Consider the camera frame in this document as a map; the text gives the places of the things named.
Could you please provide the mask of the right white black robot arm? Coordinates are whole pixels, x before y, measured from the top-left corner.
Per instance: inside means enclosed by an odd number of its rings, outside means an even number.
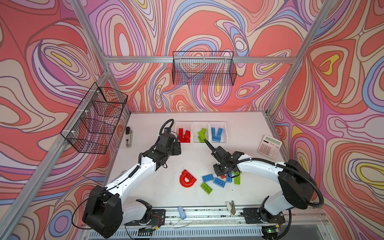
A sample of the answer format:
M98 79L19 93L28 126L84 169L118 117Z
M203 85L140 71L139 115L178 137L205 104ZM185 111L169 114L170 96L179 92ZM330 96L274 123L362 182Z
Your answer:
M278 191L272 196L267 196L257 210L257 217L263 223L277 221L285 210L305 210L309 206L321 208L324 205L324 196L316 181L297 161L277 163L238 151L231 154L220 146L215 148L208 140L205 140L205 144L217 161L213 165L217 176L230 172L251 173L280 185Z

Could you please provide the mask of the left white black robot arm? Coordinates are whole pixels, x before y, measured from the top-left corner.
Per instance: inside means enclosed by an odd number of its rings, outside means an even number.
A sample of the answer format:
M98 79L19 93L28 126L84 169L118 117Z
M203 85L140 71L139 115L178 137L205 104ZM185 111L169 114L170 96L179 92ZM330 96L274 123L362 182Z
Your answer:
M126 208L123 208L123 203L145 178L165 166L171 156L182 153L179 137L172 132L174 123L174 119L169 119L162 125L156 142L139 154L134 167L123 171L105 187L96 186L91 190L85 201L84 224L107 239L121 224L135 222L144 225L151 221L152 205L148 202L137 199Z

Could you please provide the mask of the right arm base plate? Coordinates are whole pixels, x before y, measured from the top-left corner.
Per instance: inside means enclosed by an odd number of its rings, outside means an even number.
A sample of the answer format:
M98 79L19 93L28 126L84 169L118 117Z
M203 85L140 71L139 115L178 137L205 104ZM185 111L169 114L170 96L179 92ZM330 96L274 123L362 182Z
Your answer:
M269 212L258 208L244 208L240 215L245 218L247 224L282 225L286 222L283 213L273 216Z

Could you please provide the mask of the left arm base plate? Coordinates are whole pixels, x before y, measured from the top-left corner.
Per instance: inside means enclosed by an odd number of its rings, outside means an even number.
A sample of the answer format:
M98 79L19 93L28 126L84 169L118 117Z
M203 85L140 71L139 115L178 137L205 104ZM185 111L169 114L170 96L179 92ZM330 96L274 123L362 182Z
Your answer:
M160 227L165 223L166 210L152 209L149 214L146 214L142 220L131 221L124 223L124 226L152 226Z

